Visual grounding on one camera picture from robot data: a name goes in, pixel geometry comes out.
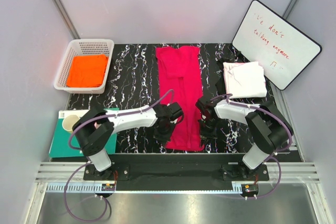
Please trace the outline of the crimson red t shirt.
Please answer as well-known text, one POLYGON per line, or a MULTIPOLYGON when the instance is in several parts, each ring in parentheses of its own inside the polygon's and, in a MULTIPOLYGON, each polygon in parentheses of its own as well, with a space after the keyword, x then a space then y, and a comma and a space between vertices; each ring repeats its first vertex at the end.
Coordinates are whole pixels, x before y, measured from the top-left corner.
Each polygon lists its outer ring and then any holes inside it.
POLYGON ((182 108, 184 119, 179 123, 166 144, 166 148, 180 151, 201 151, 201 113, 196 102, 203 96, 202 78, 198 55, 194 46, 156 48, 159 71, 160 96, 168 90, 174 91, 173 102, 182 108))

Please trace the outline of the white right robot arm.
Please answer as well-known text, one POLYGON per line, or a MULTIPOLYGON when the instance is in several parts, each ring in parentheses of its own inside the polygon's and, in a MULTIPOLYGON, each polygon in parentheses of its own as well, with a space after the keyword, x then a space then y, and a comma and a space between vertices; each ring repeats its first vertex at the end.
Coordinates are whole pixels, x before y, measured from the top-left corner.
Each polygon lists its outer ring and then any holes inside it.
POLYGON ((272 102, 247 104, 219 95, 210 100, 201 97, 196 102, 201 113, 199 131, 201 144, 207 145, 215 139, 220 120, 232 120, 248 126, 254 144, 242 157, 238 167, 239 176, 250 180, 257 174, 257 168, 273 154, 283 151, 283 145, 291 145, 293 129, 272 102))

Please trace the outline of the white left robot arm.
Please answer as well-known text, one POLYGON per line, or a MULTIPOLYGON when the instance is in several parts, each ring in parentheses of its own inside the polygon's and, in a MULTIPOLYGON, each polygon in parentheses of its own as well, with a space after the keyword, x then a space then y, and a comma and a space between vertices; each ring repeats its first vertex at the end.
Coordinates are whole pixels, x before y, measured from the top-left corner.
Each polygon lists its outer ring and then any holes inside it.
POLYGON ((154 128, 154 138, 167 143, 184 113, 176 102, 164 105, 159 102, 136 109, 107 111, 99 106, 90 109, 72 127, 79 149, 94 165, 95 174, 103 180, 113 175, 112 161, 106 151, 111 135, 139 127, 154 128))

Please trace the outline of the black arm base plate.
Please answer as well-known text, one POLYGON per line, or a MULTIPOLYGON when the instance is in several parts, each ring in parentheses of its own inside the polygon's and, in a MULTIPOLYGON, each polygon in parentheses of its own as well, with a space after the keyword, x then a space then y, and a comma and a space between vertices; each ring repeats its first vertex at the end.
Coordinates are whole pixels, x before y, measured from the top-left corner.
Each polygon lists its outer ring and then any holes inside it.
POLYGON ((269 180, 266 165, 244 171, 242 154, 114 154, 112 166, 104 172, 89 165, 84 180, 131 181, 138 178, 205 177, 224 181, 269 180))

